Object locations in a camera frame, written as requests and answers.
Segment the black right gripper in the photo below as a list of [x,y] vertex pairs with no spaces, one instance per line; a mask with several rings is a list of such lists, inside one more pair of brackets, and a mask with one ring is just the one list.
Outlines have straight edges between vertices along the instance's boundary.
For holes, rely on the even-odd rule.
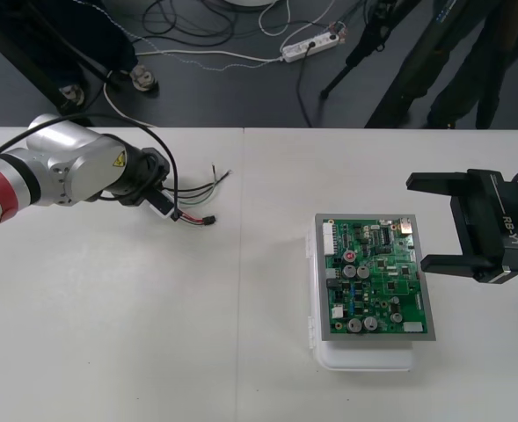
[[503,284],[518,275],[518,182],[497,171],[414,172],[414,192],[456,197],[453,213],[464,255],[427,255],[421,270]]

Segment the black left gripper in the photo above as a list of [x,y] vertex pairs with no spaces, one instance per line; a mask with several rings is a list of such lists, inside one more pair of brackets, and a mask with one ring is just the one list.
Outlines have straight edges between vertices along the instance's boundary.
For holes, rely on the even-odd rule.
[[140,162],[140,193],[149,189],[156,189],[159,192],[164,190],[164,182],[170,173],[169,161],[156,149],[142,149]]

